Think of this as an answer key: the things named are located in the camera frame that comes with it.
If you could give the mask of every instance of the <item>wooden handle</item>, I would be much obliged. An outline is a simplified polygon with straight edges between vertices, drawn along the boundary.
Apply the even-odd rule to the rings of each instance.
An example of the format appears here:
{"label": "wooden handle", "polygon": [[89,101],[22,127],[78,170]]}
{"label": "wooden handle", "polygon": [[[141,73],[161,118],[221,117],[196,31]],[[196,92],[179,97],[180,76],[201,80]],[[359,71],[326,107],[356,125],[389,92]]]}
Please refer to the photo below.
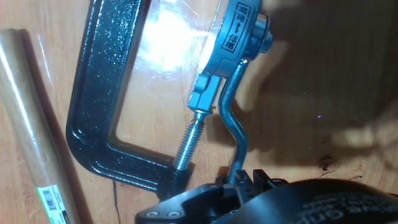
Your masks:
{"label": "wooden handle", "polygon": [[70,223],[80,223],[65,171],[30,75],[21,37],[0,30],[0,95],[36,187],[57,185]]}

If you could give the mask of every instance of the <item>threaded screw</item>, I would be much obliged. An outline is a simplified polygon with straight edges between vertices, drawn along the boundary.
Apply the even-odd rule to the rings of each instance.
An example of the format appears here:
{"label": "threaded screw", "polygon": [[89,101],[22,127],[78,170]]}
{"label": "threaded screw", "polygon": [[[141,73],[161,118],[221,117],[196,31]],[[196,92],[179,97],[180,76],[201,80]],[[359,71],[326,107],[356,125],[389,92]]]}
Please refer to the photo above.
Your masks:
{"label": "threaded screw", "polygon": [[207,115],[208,113],[197,111],[195,119],[188,125],[173,163],[174,168],[177,170],[186,170],[188,168],[205,126],[203,121]]}

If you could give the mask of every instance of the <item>black c-clamp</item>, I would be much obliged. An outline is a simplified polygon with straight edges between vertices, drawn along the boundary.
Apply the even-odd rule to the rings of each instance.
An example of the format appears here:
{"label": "black c-clamp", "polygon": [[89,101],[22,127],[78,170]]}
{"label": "black c-clamp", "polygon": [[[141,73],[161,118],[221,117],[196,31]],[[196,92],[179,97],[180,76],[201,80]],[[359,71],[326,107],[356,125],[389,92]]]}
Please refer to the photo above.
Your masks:
{"label": "black c-clamp", "polygon": [[67,142],[89,171],[155,192],[161,200],[185,190],[192,169],[173,157],[118,141],[114,130],[150,1],[93,0],[73,85]]}

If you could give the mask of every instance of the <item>wooden surface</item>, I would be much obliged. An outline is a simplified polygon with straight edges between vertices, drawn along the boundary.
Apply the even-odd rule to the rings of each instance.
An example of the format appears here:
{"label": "wooden surface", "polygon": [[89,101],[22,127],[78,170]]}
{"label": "wooden surface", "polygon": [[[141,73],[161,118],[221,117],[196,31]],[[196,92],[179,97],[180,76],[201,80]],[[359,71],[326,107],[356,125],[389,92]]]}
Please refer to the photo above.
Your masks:
{"label": "wooden surface", "polygon": [[[181,15],[193,20],[190,26],[206,30],[211,12],[198,2],[176,4]],[[203,2],[212,5],[211,0]],[[158,3],[152,2],[152,13]],[[82,223],[134,223],[136,212],[157,203],[156,196],[89,173],[65,143],[88,5],[78,0],[2,0],[0,29],[25,29],[29,65]],[[288,181],[341,178],[398,193],[395,1],[265,0],[264,8],[272,19],[274,45],[250,64],[233,107],[249,136],[244,168],[264,169]],[[161,42],[173,36],[166,32],[143,38],[116,131],[122,141],[169,155],[176,153],[192,118],[185,106],[195,72],[195,60],[189,58],[198,49],[173,66],[170,57],[145,52],[153,43],[150,38]],[[169,46],[158,45],[154,52],[170,51]],[[9,116],[1,108],[0,220],[48,223]],[[215,113],[206,120],[193,158],[190,187],[214,181],[220,167],[228,166],[233,149],[233,139]]]}

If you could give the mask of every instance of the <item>barcode sticker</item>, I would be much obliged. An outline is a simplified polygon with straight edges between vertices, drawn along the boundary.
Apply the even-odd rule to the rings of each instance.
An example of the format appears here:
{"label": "barcode sticker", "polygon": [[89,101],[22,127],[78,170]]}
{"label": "barcode sticker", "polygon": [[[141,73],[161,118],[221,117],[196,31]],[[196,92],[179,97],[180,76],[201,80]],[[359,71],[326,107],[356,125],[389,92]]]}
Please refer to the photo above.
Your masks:
{"label": "barcode sticker", "polygon": [[36,187],[51,224],[70,224],[58,186]]}

